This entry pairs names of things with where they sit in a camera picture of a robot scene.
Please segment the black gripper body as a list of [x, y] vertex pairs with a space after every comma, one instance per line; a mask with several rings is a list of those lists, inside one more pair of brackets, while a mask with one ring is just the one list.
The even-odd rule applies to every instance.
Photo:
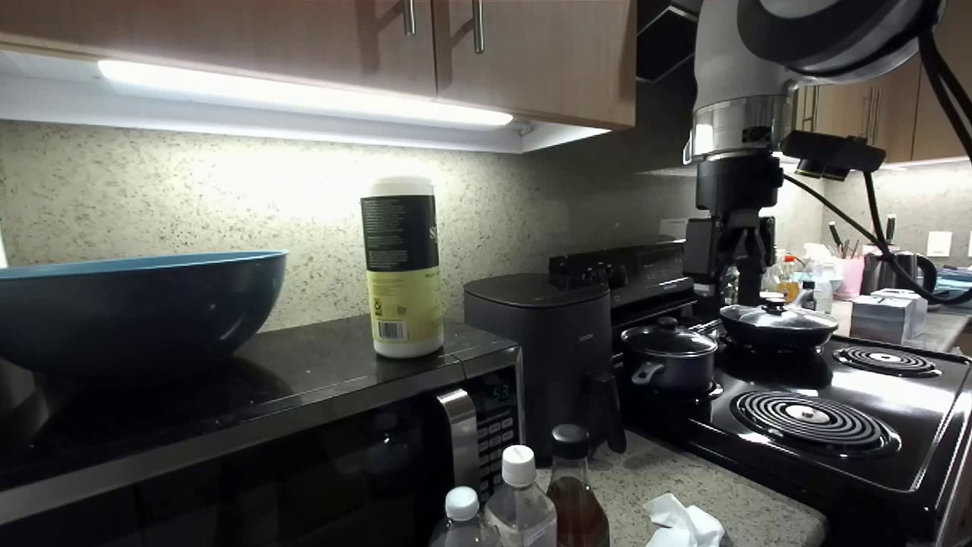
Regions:
[[777, 205], [780, 182], [784, 172], [770, 152], [698, 162], [696, 208], [702, 218], [687, 224], [687, 273], [714, 284], [735, 264], [743, 286], [760, 286], [757, 252], [762, 244], [776, 244], [762, 209]]

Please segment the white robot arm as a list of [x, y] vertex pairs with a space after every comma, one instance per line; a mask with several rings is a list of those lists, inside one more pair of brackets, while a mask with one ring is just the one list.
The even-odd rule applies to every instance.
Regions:
[[702, 0], [691, 165], [707, 213], [716, 299], [757, 305], [776, 230], [776, 152], [802, 83], [845, 85], [903, 68], [936, 25], [939, 0]]

